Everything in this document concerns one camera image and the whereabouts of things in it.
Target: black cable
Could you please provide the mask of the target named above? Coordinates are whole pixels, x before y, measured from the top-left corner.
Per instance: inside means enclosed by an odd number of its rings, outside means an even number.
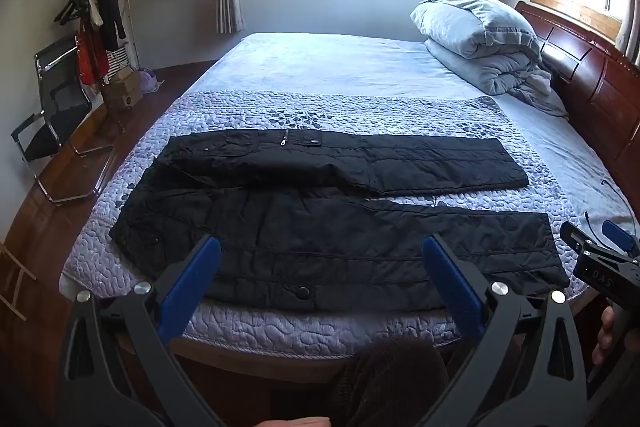
[[[620,193],[614,188],[614,186],[611,185],[611,183],[609,183],[609,180],[603,178],[602,181],[600,182],[600,185],[604,185],[604,184],[609,185],[609,188],[613,190],[617,195],[617,197],[619,197],[622,200],[622,202],[625,204],[626,209],[629,211],[629,215],[631,216],[631,223],[634,226],[634,236],[638,237],[638,230],[636,230],[636,219],[634,217],[634,212],[631,210],[631,207],[626,202],[625,198],[623,198],[622,195],[620,195]]]
[[[601,245],[603,245],[603,247],[605,248],[609,248],[607,245],[605,245],[600,238],[598,237],[598,234],[594,232],[594,230],[591,228],[591,221],[589,221],[589,213],[585,210],[584,212],[584,217],[587,220],[587,225],[589,225],[589,230],[591,230],[591,233],[593,233],[593,237],[595,238],[595,240],[600,243]]]

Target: finger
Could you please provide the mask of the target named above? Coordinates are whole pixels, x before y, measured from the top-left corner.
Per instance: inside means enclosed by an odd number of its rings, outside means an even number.
[[[611,306],[604,308],[601,318],[602,318],[602,328],[604,330],[613,329],[613,324],[615,324],[616,322],[616,313],[613,311],[613,308]]]
[[[591,360],[593,360],[594,365],[602,365],[604,362],[604,354],[599,347],[596,347],[591,353]]]
[[[640,353],[640,330],[631,330],[626,334],[625,347],[633,353]]]
[[[613,335],[606,330],[600,330],[598,333],[598,345],[601,349],[609,349],[613,344]]]
[[[331,427],[331,421],[322,416],[299,418],[297,420],[269,420],[255,427]]]

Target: headboard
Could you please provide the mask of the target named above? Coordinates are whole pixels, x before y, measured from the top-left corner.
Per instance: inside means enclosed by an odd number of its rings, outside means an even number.
[[[516,10],[560,73],[554,89],[570,123],[602,159],[640,216],[640,71],[604,37],[520,1]]]

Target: silver bolt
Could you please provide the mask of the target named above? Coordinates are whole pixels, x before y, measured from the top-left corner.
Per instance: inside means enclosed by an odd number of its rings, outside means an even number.
[[[564,296],[564,293],[559,292],[558,290],[551,292],[551,298],[554,300],[554,302],[557,302],[558,304],[564,304],[564,301],[566,301],[566,297]]]
[[[147,281],[139,282],[133,286],[133,291],[138,295],[144,295],[151,291],[151,283]]]
[[[78,292],[78,295],[76,295],[76,300],[78,302],[87,302],[90,298],[91,292],[89,290],[82,290],[81,292]]]
[[[509,293],[509,287],[504,282],[494,282],[491,285],[491,291],[496,295],[507,295]]]

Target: quilted mat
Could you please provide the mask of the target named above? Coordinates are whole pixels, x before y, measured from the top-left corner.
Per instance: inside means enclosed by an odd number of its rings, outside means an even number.
[[[399,203],[447,204],[484,210],[546,212],[562,265],[566,293],[586,286],[572,275],[576,254],[559,239],[564,221],[578,223],[562,188],[533,147],[491,97],[472,100],[382,98],[269,91],[187,93],[149,129],[98,198],[65,263],[63,273],[100,297],[123,295],[140,274],[108,235],[129,193],[170,136],[227,128],[316,128],[352,134],[418,134],[500,139],[529,177],[519,190],[470,192],[429,198],[392,198]],[[445,311],[398,315],[300,315],[235,307],[204,300],[186,337],[227,349],[303,359],[349,357],[387,335],[413,335],[445,344],[458,337]]]

